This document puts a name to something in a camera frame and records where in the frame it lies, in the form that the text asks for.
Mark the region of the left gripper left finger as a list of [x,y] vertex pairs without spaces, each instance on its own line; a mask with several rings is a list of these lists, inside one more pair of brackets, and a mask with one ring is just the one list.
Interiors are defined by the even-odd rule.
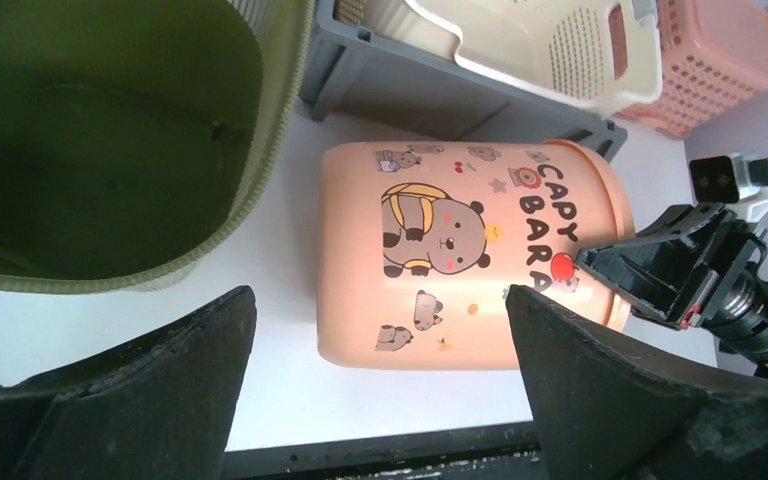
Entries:
[[177,321],[0,386],[0,479],[216,479],[256,329],[237,287]]

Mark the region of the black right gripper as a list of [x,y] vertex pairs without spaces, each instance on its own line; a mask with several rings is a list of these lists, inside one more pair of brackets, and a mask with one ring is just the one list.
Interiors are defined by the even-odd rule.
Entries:
[[767,229],[729,220],[721,203],[673,205],[633,239],[585,248],[577,266],[645,320],[702,328],[768,365],[768,282],[759,276]]

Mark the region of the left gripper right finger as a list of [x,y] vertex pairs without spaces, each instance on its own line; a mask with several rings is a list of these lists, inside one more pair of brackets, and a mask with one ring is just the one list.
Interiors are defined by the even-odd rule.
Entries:
[[768,380],[670,354],[513,285],[506,308],[553,479],[768,479]]

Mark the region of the pink perforated plastic basket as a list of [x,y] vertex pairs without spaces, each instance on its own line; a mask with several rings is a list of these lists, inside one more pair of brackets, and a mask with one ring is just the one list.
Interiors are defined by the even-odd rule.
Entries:
[[618,113],[674,138],[768,90],[768,11],[750,1],[656,3],[662,92]]

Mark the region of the orange plastic bucket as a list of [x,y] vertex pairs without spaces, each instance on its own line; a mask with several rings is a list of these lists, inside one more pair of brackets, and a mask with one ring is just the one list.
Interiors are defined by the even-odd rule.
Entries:
[[621,330],[629,304],[576,264],[630,237],[620,179],[594,150],[352,142],[322,158],[317,347],[343,367],[517,367],[513,285]]

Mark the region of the green perforated waste bin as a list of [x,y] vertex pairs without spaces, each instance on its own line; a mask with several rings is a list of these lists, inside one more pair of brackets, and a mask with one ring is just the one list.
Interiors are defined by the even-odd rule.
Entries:
[[311,1],[0,1],[0,291],[179,281],[281,152]]

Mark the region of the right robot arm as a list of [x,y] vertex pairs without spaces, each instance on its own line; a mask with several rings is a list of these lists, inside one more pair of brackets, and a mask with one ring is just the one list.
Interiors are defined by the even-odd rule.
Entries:
[[669,207],[630,239],[583,248],[577,266],[672,330],[702,328],[768,379],[766,231],[724,204]]

